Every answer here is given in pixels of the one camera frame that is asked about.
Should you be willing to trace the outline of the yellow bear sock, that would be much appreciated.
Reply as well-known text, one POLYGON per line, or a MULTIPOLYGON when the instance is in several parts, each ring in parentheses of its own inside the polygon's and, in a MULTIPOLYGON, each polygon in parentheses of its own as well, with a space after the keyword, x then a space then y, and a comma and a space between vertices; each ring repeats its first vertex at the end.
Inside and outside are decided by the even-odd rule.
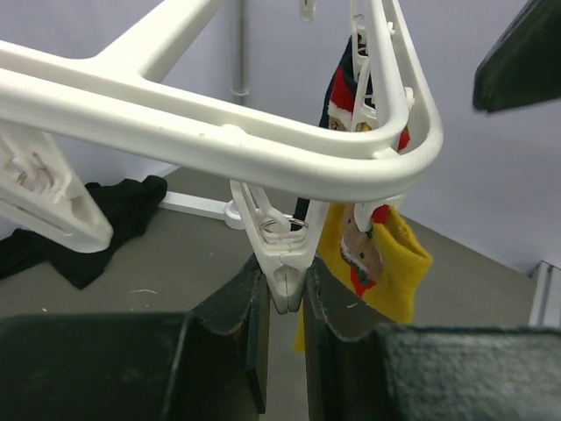
POLYGON ((333 203, 317 252, 345 287, 389 320, 408 324, 414 318, 415 291, 432 257, 393 206, 371 216, 367 232, 358 229, 352 203, 333 203))

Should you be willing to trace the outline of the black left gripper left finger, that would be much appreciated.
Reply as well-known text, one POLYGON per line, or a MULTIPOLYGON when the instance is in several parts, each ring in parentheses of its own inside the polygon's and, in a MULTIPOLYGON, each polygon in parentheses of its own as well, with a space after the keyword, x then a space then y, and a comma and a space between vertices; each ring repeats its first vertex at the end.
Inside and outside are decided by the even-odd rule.
POLYGON ((270 298, 255 258, 187 312, 1 323, 4 420, 256 420, 270 298))

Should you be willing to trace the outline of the white clip sock hanger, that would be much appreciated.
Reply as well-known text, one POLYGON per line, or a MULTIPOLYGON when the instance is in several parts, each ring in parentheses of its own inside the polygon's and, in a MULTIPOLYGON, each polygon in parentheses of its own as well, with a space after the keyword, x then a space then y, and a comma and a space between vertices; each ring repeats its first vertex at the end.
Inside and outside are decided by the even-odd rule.
POLYGON ((1 45, 1 213, 80 252, 104 216, 54 141, 64 135, 226 177, 279 313, 296 311, 332 202, 357 227, 399 205, 438 156, 443 129, 395 1, 352 9, 359 74, 352 125, 335 132, 161 85, 217 1, 165 1, 98 55, 1 45))

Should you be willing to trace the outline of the grey white drying rack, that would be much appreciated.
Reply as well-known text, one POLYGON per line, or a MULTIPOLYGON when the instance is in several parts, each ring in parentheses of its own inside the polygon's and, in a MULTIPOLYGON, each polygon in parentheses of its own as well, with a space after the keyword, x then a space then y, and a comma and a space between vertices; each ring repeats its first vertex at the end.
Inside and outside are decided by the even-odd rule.
POLYGON ((226 1, 161 85, 316 125, 323 82, 306 59, 313 32, 283 1, 226 1))

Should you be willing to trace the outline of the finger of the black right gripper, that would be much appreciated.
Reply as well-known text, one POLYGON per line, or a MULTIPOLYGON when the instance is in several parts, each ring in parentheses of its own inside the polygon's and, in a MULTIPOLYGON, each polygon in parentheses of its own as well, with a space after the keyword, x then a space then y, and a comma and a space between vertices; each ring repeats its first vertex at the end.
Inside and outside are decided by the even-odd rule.
POLYGON ((472 106, 495 113, 560 98, 560 2, 528 1, 479 64, 472 106))

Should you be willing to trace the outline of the navy santa sock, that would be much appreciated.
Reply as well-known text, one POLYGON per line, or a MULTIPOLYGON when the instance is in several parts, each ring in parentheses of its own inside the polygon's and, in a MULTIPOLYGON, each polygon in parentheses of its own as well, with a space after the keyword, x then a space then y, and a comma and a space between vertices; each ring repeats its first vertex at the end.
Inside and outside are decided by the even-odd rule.
POLYGON ((370 131, 376 126, 363 122, 352 125, 357 88, 358 83, 354 79, 353 70, 352 39, 349 39, 325 93, 323 112, 319 121, 321 128, 363 132, 370 131))

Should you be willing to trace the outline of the black garment on floor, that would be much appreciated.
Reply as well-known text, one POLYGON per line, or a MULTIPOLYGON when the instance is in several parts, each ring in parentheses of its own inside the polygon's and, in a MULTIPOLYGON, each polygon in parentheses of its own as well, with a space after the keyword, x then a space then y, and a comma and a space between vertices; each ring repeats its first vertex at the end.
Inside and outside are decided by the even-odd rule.
POLYGON ((104 216, 103 249, 85 246, 80 252, 39 233, 18 228, 1 240, 1 278, 47 262, 76 289, 86 289, 109 266, 119 248, 146 233, 167 194, 167 180, 148 175, 114 185, 89 182, 86 189, 104 216))

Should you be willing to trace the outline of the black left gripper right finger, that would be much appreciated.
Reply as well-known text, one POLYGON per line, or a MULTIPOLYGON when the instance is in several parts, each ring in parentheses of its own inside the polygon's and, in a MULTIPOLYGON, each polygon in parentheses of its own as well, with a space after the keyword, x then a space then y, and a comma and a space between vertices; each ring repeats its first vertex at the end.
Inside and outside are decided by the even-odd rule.
POLYGON ((312 420, 557 420, 560 333, 389 323, 321 260, 303 293, 312 420))

